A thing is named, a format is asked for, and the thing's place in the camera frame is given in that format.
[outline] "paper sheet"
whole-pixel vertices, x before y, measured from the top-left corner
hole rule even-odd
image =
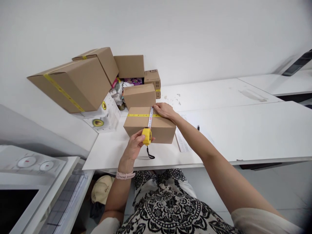
[[[212,139],[212,137],[210,136],[210,134],[203,129],[203,124],[200,124],[200,121],[197,121],[196,118],[194,118],[192,115],[190,114],[180,114],[180,116],[185,119],[186,121],[188,121],[190,124],[192,124],[195,128],[197,128],[197,126],[200,126],[200,132],[212,143],[214,144],[214,140]],[[190,152],[193,151],[192,148],[189,146],[189,144],[186,142],[186,140],[184,139],[184,137],[182,136],[182,133],[180,132],[180,130],[178,128],[176,128],[175,131],[175,136],[176,139],[178,141],[178,145],[180,148],[180,152],[184,153],[184,152]]]

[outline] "woman's right hand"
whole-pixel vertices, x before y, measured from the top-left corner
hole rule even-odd
[[[162,117],[170,120],[179,115],[173,110],[172,106],[164,102],[156,103],[153,107]]]

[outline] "white appliance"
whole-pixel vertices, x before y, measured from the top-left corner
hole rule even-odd
[[[1,145],[1,233],[40,230],[40,223],[47,218],[57,193],[78,160],[78,157],[61,160],[16,146]]]

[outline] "purple package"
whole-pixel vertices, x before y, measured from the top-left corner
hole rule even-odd
[[[128,82],[129,84],[133,84],[134,86],[143,84],[142,78],[124,78],[123,80],[124,80],[124,82]]]

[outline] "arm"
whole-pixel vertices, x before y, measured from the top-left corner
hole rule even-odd
[[[138,131],[136,134],[130,137],[128,145],[121,157],[118,165],[118,172],[128,174],[133,172],[134,161],[137,158],[141,147],[142,141],[145,139],[142,134],[143,130]],[[100,223],[108,217],[117,218],[122,224],[124,220],[124,210],[126,208],[127,199],[129,195],[131,180],[119,180],[115,179],[110,193],[108,194],[105,211],[102,215]]]
[[[155,110],[172,120],[189,146],[201,158],[219,196],[232,213],[239,208],[257,208],[276,214],[279,212],[219,153],[195,127],[166,103],[156,103]]]

